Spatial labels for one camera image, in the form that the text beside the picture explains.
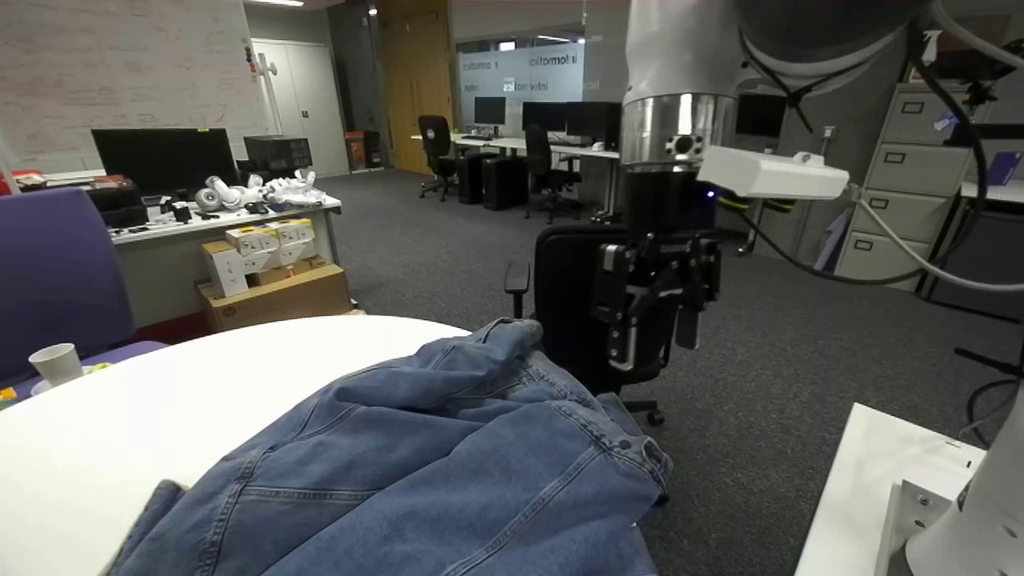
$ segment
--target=desk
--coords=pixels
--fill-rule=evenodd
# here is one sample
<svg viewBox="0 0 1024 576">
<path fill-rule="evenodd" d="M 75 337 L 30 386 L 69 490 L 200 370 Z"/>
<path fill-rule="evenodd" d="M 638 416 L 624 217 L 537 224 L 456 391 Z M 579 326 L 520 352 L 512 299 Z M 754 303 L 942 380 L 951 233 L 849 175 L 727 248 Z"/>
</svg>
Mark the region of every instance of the desk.
<svg viewBox="0 0 1024 576">
<path fill-rule="evenodd" d="M 338 376 L 454 326 L 315 317 L 136 354 L 0 412 L 0 573 L 102 573 L 160 480 L 222 456 Z"/>
<path fill-rule="evenodd" d="M 165 323 L 165 319 L 200 312 L 196 285 L 208 279 L 208 270 L 199 248 L 208 240 L 225 240 L 228 227 L 308 216 L 315 230 L 319 260 L 338 264 L 337 237 L 328 227 L 328 216 L 337 212 L 342 212 L 342 202 L 328 202 L 322 207 L 273 212 L 273 216 L 228 212 L 216 220 L 193 217 L 187 224 L 180 224 L 180 220 L 165 220 L 165 216 L 155 216 L 149 207 L 147 230 L 113 233 L 135 326 L 152 326 L 152 323 Z"/>
<path fill-rule="evenodd" d="M 467 152 L 497 152 L 497 153 L 520 153 L 525 152 L 525 139 L 464 139 L 464 134 L 451 134 L 454 146 L 467 146 Z M 611 162 L 613 173 L 606 178 L 601 186 L 601 217 L 613 217 L 618 216 L 618 152 L 596 152 L 596 146 L 567 146 L 567 144 L 549 144 L 549 157 L 567 157 L 568 170 L 574 161 L 601 161 Z"/>
<path fill-rule="evenodd" d="M 985 450 L 855 404 L 795 576 L 869 576 L 889 490 L 912 480 L 958 500 Z"/>
</svg>

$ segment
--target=chair backrest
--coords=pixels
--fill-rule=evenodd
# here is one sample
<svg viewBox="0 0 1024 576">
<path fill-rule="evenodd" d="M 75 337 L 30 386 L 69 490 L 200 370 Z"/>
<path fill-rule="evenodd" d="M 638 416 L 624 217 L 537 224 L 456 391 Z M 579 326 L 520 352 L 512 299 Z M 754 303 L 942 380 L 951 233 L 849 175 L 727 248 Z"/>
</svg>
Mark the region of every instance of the chair backrest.
<svg viewBox="0 0 1024 576">
<path fill-rule="evenodd" d="M 85 191 L 4 196 L 0 270 L 0 380 L 30 376 L 52 343 L 97 354 L 132 338 L 116 248 Z"/>
<path fill-rule="evenodd" d="M 658 376 L 658 366 L 629 376 L 613 370 L 607 366 L 607 326 L 593 317 L 597 251 L 601 243 L 626 240 L 626 227 L 583 224 L 547 227 L 535 248 L 535 317 L 544 326 L 544 352 L 593 391 L 613 391 Z"/>
<path fill-rule="evenodd" d="M 436 166 L 439 157 L 451 153 L 451 128 L 446 114 L 419 114 L 421 153 Z"/>
</svg>

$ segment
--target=white cup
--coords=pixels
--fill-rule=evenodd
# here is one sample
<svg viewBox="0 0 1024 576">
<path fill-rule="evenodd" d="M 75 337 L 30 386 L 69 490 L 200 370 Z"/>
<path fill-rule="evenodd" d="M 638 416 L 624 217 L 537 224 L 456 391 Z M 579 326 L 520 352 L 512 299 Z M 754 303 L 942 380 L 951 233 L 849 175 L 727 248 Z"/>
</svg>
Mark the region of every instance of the white cup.
<svg viewBox="0 0 1024 576">
<path fill-rule="evenodd" d="M 83 376 L 83 361 L 75 359 L 73 343 L 55 343 L 55 345 L 34 350 L 30 361 L 34 366 L 40 380 L 55 386 Z"/>
</svg>

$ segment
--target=black office chair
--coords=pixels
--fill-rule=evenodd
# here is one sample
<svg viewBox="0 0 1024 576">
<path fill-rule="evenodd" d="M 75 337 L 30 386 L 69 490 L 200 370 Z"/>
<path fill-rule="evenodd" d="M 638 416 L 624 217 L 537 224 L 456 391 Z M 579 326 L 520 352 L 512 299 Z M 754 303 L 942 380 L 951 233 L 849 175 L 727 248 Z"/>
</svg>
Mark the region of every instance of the black office chair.
<svg viewBox="0 0 1024 576">
<path fill-rule="evenodd" d="M 653 380 L 669 350 L 655 352 L 634 370 L 607 366 L 607 326 L 593 317 L 593 292 L 597 279 L 597 248 L 629 240 L 626 227 L 577 224 L 549 227 L 535 248 L 535 282 L 527 266 L 510 266 L 504 294 L 512 294 L 512 313 L 520 317 L 520 302 L 535 285 L 535 319 L 544 326 L 544 352 L 549 361 L 577 376 L 593 394 L 621 391 L 626 384 Z M 672 312 L 653 312 L 672 333 Z M 647 412 L 650 425 L 661 425 L 664 416 L 655 399 L 626 399 L 626 411 Z"/>
<path fill-rule="evenodd" d="M 579 173 L 549 170 L 549 142 L 547 128 L 527 124 L 525 128 L 525 162 L 527 162 L 527 196 L 544 196 L 547 202 L 547 224 L 554 220 L 554 212 L 567 202 L 561 202 L 561 191 L 579 184 Z"/>
<path fill-rule="evenodd" d="M 451 196 L 454 173 L 456 173 L 456 157 L 451 146 L 449 118 L 446 114 L 419 114 L 419 139 L 421 139 L 426 162 L 439 175 L 436 184 L 426 184 L 419 188 L 419 199 L 426 199 L 430 191 L 439 191 L 439 199 L 446 202 Z"/>
</svg>

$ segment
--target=white round table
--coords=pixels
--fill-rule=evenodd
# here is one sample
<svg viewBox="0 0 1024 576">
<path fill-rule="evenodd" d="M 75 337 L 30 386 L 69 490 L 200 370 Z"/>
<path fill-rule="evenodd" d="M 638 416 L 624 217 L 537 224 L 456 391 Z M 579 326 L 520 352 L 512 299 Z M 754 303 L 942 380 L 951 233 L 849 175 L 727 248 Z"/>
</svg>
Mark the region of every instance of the white round table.
<svg viewBox="0 0 1024 576">
<path fill-rule="evenodd" d="M 315 317 L 216 333 L 0 412 L 0 573 L 102 573 L 160 480 L 222 456 L 322 384 L 464 330 Z"/>
</svg>

